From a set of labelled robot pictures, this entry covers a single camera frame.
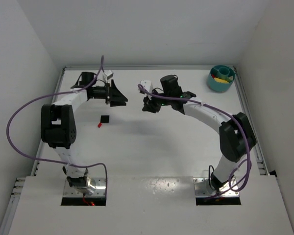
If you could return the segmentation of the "black square lego plate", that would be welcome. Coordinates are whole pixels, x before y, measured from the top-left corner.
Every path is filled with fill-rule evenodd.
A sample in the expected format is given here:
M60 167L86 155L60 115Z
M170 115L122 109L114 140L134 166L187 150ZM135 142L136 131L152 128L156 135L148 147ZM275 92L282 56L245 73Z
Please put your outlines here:
M109 123L110 121L110 116L109 115L101 115L100 116L100 123Z

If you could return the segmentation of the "yellow lego assembly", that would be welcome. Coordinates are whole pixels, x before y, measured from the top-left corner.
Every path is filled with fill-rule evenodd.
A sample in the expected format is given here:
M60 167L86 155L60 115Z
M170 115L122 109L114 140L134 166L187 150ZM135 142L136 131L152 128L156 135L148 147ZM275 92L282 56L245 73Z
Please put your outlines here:
M214 80L218 83L222 83L222 84L229 84L230 82L228 82L227 80L225 79L221 79L221 78L217 78L215 77Z

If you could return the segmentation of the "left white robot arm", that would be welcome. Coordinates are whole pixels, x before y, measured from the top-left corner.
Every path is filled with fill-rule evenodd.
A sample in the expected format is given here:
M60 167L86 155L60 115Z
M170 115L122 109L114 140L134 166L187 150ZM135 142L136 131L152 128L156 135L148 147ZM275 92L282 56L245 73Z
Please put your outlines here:
M102 99L111 107L125 106L128 99L117 89L113 75L110 70L104 72L103 86L97 86L97 74L83 71L70 94L41 108L41 139L59 155L69 186L84 195L95 193L96 184L88 167L78 162L74 113L90 99Z

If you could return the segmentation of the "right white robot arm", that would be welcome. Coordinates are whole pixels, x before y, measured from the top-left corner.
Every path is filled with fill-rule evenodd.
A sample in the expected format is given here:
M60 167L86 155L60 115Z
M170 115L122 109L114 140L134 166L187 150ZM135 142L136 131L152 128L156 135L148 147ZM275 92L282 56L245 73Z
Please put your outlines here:
M208 186L219 192L226 183L230 183L242 163L247 163L246 174L242 177L245 187L251 170L250 151L257 140L246 114L239 112L231 115L197 99L196 94L183 91L176 75L167 75L160 79L162 92L158 93L151 81L141 81L139 92L145 94L144 112L157 113L163 106L171 106L183 115L195 118L212 128L219 135L222 153L218 166L209 173Z

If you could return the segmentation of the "teal divided round container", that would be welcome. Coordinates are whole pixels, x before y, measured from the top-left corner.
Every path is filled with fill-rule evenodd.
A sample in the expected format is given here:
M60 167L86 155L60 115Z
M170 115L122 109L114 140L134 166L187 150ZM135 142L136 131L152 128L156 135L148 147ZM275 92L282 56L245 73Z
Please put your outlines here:
M224 93L234 83L234 70L225 65L213 66L207 77L207 86L214 92Z

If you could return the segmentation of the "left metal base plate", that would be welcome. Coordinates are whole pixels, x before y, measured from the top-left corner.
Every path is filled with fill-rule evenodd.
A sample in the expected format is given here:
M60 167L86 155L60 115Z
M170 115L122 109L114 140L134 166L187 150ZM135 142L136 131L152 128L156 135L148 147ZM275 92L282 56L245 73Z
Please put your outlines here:
M63 198L105 198L106 179L105 178L91 178L90 189L76 189L70 187L66 181L63 189Z

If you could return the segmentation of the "metal base plate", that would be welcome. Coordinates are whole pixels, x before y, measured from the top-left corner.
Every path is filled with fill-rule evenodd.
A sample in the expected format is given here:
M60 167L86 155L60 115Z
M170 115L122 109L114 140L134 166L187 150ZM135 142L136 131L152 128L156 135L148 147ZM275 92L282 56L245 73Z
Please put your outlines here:
M195 188L195 196L196 198L208 198L208 197L226 197L226 198L234 198L239 197L239 192L236 186L236 178L232 179L230 189L229 183L225 183L222 187L219 188L219 191L211 189L209 186L208 178L193 178L194 188Z
M76 189L70 187L66 181L63 189L63 198L105 198L106 179L105 178L91 178L90 189Z

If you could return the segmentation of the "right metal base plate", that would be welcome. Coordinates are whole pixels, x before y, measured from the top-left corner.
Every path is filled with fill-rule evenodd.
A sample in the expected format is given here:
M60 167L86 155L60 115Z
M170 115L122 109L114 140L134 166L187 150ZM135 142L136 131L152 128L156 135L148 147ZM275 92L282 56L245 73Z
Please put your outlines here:
M208 198L208 197L226 197L226 198L234 198L239 197L239 192L236 186L236 178L232 179L230 189L229 183L225 183L222 187L219 188L219 191L211 189L209 186L208 178L193 178L194 188L195 188L195 196L196 198Z

